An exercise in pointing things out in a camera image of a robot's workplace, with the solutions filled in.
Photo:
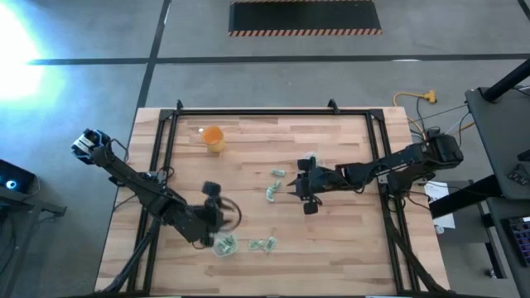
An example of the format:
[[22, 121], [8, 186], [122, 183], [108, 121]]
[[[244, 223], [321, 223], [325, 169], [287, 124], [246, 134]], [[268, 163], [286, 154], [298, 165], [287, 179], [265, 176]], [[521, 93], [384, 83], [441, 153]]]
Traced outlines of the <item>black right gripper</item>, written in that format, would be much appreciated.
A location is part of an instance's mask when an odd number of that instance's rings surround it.
[[338, 191], [342, 187], [342, 176], [331, 169], [316, 167], [316, 158], [300, 159], [297, 161], [298, 172], [296, 178], [288, 185], [306, 184], [310, 185], [309, 192], [292, 192], [303, 203], [304, 214], [316, 214], [318, 212], [319, 193]]

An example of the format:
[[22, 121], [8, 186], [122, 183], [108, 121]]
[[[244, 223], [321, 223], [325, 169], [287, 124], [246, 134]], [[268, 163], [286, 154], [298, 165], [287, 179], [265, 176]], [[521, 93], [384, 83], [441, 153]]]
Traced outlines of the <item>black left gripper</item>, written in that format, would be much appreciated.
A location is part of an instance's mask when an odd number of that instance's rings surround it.
[[220, 191], [221, 186], [212, 181], [206, 181], [202, 186], [202, 193], [206, 195], [202, 218], [211, 233], [218, 233], [225, 226]]

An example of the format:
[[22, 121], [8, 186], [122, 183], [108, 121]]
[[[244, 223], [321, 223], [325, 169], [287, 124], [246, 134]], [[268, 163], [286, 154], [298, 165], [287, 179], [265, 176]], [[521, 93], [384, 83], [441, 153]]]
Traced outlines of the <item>yellow plastic cup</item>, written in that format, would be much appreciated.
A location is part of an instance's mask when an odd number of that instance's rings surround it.
[[220, 127], [209, 126], [204, 128], [201, 138], [210, 152], [218, 153], [223, 151], [225, 147], [224, 133]]

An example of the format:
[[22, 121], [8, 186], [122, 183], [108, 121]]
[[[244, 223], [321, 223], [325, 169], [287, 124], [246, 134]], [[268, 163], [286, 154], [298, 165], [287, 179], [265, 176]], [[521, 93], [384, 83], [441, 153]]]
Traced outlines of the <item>white paper sheet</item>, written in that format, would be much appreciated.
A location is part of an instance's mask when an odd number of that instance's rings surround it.
[[[448, 184], [445, 182], [429, 181], [424, 185], [425, 194], [428, 196], [428, 204], [430, 209], [432, 205], [439, 199], [449, 194]], [[442, 233], [442, 230], [455, 228], [455, 220], [453, 214], [447, 214], [439, 218], [433, 219], [436, 232]]]

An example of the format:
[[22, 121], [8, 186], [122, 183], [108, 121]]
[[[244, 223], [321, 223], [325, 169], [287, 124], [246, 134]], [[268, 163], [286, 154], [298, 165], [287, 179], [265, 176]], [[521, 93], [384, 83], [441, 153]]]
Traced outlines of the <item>black hazard-striped floor mat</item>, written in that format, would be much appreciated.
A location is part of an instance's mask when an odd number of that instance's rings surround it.
[[230, 37], [377, 36], [373, 0], [233, 0]]

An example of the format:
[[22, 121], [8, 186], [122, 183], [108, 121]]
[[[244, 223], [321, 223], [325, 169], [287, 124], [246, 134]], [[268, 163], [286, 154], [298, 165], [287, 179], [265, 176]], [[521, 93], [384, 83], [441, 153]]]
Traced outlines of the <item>grey metal stand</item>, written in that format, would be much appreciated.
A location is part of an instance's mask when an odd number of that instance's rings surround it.
[[12, 245], [9, 246], [7, 265], [0, 270], [0, 298], [9, 298], [20, 276], [22, 265], [31, 242], [33, 229], [43, 212], [48, 212], [56, 217], [65, 215], [66, 207], [52, 204], [38, 199], [35, 196], [24, 195], [0, 187], [0, 205], [8, 207], [8, 218], [16, 212], [27, 215], [20, 228], [13, 227]]

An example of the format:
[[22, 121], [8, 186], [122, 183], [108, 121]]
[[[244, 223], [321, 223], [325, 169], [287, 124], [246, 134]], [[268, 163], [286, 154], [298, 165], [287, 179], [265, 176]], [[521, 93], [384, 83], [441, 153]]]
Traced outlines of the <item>black box with blue light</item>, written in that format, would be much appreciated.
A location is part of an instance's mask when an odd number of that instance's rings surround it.
[[35, 174], [0, 159], [0, 186], [2, 188], [29, 195], [35, 180]]

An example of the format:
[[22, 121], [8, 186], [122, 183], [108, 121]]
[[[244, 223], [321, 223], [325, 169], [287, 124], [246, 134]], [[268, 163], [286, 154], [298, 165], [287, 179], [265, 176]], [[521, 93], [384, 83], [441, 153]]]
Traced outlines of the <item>grey desk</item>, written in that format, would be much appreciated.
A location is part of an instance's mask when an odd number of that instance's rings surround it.
[[530, 183], [508, 178], [521, 163], [518, 155], [530, 150], [530, 96], [512, 89], [490, 103], [483, 99], [485, 91], [468, 90], [465, 99], [493, 173], [506, 198], [530, 199]]

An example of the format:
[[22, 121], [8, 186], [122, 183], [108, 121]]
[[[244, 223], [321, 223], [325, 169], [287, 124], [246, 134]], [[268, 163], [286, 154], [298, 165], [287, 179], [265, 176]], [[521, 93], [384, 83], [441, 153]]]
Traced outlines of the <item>black controller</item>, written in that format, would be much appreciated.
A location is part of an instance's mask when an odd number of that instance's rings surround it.
[[530, 186], [530, 164], [518, 163], [507, 177], [519, 185]]

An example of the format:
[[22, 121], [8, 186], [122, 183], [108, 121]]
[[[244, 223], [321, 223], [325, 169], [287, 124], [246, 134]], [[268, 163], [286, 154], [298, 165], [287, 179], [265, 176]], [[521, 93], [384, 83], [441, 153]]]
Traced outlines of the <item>black keyboard with coloured keys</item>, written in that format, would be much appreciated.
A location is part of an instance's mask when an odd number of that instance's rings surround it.
[[503, 219], [502, 225], [519, 262], [530, 267], [530, 216]]

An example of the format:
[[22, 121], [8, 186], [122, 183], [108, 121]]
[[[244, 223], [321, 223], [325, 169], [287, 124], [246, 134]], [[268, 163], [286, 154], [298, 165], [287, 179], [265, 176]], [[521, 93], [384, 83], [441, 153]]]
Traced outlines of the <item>black pole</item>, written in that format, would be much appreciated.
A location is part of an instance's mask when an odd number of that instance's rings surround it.
[[483, 99], [489, 103], [495, 103], [503, 94], [513, 89], [518, 83], [530, 76], [530, 59], [504, 76], [496, 84], [482, 93]]

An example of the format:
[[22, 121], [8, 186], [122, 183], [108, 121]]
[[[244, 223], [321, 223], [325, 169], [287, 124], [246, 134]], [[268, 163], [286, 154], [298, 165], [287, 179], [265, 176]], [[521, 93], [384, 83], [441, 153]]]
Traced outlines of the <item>black aluminium rig frame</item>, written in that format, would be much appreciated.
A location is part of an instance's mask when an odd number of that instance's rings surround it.
[[[223, 151], [208, 151], [201, 133], [224, 133]], [[446, 296], [426, 197], [390, 197], [376, 179], [362, 193], [322, 195], [304, 214], [290, 192], [296, 163], [316, 151], [326, 166], [371, 162], [411, 141], [402, 108], [142, 108], [129, 141], [129, 165], [161, 174], [191, 204], [207, 180], [221, 186], [238, 250], [217, 257], [173, 227], [149, 227], [130, 190], [118, 192], [95, 291], [101, 296]], [[277, 177], [272, 169], [284, 170]], [[274, 202], [267, 187], [281, 181]], [[266, 253], [248, 242], [269, 237]]]

